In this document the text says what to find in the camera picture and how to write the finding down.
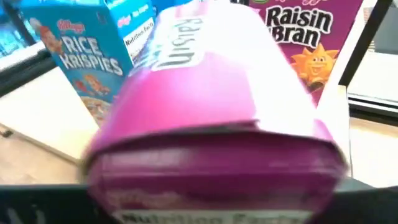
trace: floor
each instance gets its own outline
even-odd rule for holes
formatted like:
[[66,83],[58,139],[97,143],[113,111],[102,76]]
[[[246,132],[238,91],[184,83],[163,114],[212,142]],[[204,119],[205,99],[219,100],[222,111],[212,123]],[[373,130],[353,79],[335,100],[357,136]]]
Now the floor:
[[[398,185],[398,128],[355,118],[350,123],[353,177],[374,187]],[[75,164],[31,142],[0,137],[0,184],[72,184],[76,174]]]

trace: cartoon character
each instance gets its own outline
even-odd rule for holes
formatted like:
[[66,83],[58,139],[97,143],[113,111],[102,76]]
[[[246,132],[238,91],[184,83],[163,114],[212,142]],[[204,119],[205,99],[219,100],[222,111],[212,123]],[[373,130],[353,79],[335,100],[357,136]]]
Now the cartoon character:
[[84,76],[85,80],[88,82],[90,87],[97,92],[97,94],[103,96],[107,95],[109,93],[109,88],[106,86],[103,86],[100,81],[92,74],[86,74]]
[[91,96],[94,96],[94,93],[92,91],[88,91],[86,86],[85,86],[85,84],[82,81],[80,81],[80,80],[74,80],[73,81],[73,86],[75,88],[77,88],[78,90],[82,91],[83,93],[87,93],[87,94],[89,94]]
[[293,55],[291,64],[298,76],[307,84],[310,91],[316,90],[329,80],[339,50],[325,50],[321,43],[310,52],[304,48],[302,54]]
[[48,27],[42,26],[41,23],[35,18],[31,18],[29,23],[36,33],[40,35],[44,45],[51,53],[55,52],[58,54],[63,54],[62,41],[57,40]]

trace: kellogg's logo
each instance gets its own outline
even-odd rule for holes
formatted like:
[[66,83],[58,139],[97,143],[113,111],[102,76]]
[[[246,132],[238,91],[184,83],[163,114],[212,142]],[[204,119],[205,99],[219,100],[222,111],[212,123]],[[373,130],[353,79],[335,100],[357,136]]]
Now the kellogg's logo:
[[122,18],[120,18],[120,19],[118,20],[118,27],[119,27],[119,28],[122,28],[122,26],[129,25],[130,22],[131,22],[131,16],[130,16],[130,15],[128,15],[128,16],[123,16]]
[[69,20],[60,19],[57,22],[58,29],[61,31],[71,30],[76,34],[81,34],[85,31],[85,25],[82,23],[72,23]]

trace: black shelf rail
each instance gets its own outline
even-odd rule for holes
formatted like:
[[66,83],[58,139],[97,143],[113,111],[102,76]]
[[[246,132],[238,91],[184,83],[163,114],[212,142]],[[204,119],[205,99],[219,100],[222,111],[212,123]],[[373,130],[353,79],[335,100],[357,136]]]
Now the black shelf rail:
[[[394,223],[397,206],[398,193],[392,189],[346,179],[312,223]],[[90,198],[85,185],[0,186],[0,223],[117,224]]]
[[50,54],[40,51],[16,65],[0,71],[0,97],[29,83],[35,78],[55,68],[56,64]]

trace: metal frame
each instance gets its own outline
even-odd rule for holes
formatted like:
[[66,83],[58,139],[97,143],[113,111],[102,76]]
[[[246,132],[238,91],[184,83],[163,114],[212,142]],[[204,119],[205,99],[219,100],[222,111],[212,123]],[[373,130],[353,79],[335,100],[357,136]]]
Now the metal frame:
[[[396,6],[393,0],[377,0],[369,20],[348,60],[343,76],[339,82],[340,85],[348,87],[351,83],[384,16],[391,6]],[[398,126],[398,103],[367,96],[350,94],[348,96],[351,117]]]
[[343,76],[339,82],[340,85],[348,87],[391,4],[392,0],[377,0],[369,20],[365,24],[365,28],[363,29],[353,53],[348,60]]

